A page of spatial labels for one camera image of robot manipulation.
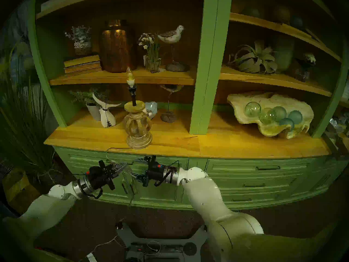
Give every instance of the light bulb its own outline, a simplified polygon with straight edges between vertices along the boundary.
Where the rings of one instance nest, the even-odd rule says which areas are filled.
[[[127,73],[127,84],[131,88],[133,88],[133,86],[134,86],[134,75],[133,75],[133,72],[132,72],[132,70],[129,67],[127,67],[126,73]]]

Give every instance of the decorative shell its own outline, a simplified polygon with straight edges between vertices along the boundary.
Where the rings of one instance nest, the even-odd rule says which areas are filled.
[[[279,125],[277,122],[271,124],[263,124],[258,116],[247,117],[244,113],[246,104],[250,102],[257,102],[260,104],[262,109],[264,107],[274,108],[275,106],[281,106],[286,109],[287,114],[291,111],[300,111],[303,115],[303,120],[292,127],[288,125]],[[281,96],[271,92],[260,93],[260,92],[249,92],[245,94],[231,94],[228,96],[228,102],[234,107],[235,117],[241,124],[257,123],[259,131],[268,137],[276,136],[283,130],[285,130],[285,136],[287,139],[295,137],[298,133],[305,130],[308,132],[310,123],[314,118],[314,112],[312,108],[305,102],[292,99],[290,97]]]

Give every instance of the wooden shelf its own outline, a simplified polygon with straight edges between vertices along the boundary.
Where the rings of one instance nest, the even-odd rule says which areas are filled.
[[[164,71],[150,73],[145,68],[137,68],[133,71],[137,84],[179,84],[194,85],[196,79],[196,68],[190,67],[187,72]],[[50,85],[64,84],[123,84],[126,83],[126,72],[110,73],[105,70],[72,77],[60,76],[50,80]]]
[[[331,55],[333,58],[338,60],[339,62],[342,62],[342,59],[340,56],[335,54],[332,50],[330,50],[328,47],[326,47],[324,44],[314,40],[311,38],[311,36],[305,32],[302,32],[294,27],[291,27],[286,24],[278,24],[275,22],[271,22],[268,20],[259,19],[256,17],[236,14],[236,13],[230,13],[230,19],[231,21],[237,21],[237,22],[243,22],[247,24],[257,25],[260,27],[268,28],[274,31],[281,32],[283,34],[287,34],[293,37],[296,37],[298,39],[301,39],[315,47],[318,47],[319,49],[323,50],[327,54]]]
[[[254,82],[258,84],[278,85],[313,92],[324,96],[332,96],[332,93],[330,91],[323,88],[316,81],[309,80],[306,82],[301,82],[284,74],[251,74],[240,72],[236,69],[223,66],[221,68],[221,74],[219,76],[219,79]]]
[[[339,105],[343,106],[343,107],[346,107],[346,108],[349,108],[349,100],[341,98],[341,100],[339,101]]]
[[[40,13],[37,13],[35,15],[35,19],[39,19],[39,18],[46,16],[47,14],[54,12],[58,9],[61,9],[61,8],[66,7],[68,5],[76,4],[76,3],[82,2],[82,1],[86,1],[86,0],[62,0],[58,4],[54,4],[51,7],[49,7],[48,9],[41,11]]]
[[[45,144],[94,151],[116,147],[119,149],[109,151],[202,158],[289,159],[331,154],[322,139],[313,139],[306,133],[289,140],[266,137],[256,124],[238,123],[233,113],[212,112],[208,133],[192,135],[188,132],[191,112],[185,110],[175,110],[177,120],[171,124],[161,121],[164,110],[159,110],[152,120],[152,144],[135,150],[126,144],[127,134],[122,124],[126,112],[120,108],[112,112],[117,125],[104,129],[86,109],[82,109],[68,127],[58,127]]]

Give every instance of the green wooden post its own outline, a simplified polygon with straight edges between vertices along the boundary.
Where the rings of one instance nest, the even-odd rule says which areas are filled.
[[[228,33],[230,8],[231,0],[218,0],[211,64],[208,73],[198,134],[206,134],[210,123],[213,102],[216,95],[219,75],[221,73],[225,41]]]
[[[349,69],[349,54],[348,54],[348,43],[344,38],[343,40],[343,56],[342,56],[342,65],[339,73],[339,78],[337,80],[336,88],[332,94],[329,105],[327,106],[326,112],[323,114],[320,123],[317,125],[314,131],[311,132],[313,138],[320,138],[324,133],[328,123],[330,122],[331,117],[333,116],[339,101],[343,95],[345,83],[347,80]]]
[[[194,102],[190,123],[191,134],[198,134],[201,114],[204,111],[202,104],[205,99],[208,73],[211,64],[217,7],[218,0],[204,0],[198,71],[196,74]]]
[[[44,91],[44,94],[46,96],[46,99],[50,105],[50,108],[61,127],[66,127],[67,124],[63,118],[63,115],[56,103],[56,100],[54,98],[53,92],[51,90],[49,80],[47,79],[44,66],[42,64],[40,51],[39,51],[39,45],[38,40],[36,37],[36,26],[35,26],[35,0],[31,0],[29,4],[29,11],[28,11],[29,17],[28,17],[28,36],[29,36],[29,42],[30,42],[30,48],[36,68],[36,72],[38,73],[39,80],[41,83],[41,87]]]

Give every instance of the brown vase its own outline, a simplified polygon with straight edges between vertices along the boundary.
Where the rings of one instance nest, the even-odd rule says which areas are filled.
[[[100,35],[100,59],[108,72],[137,68],[136,42],[126,20],[110,20]]]

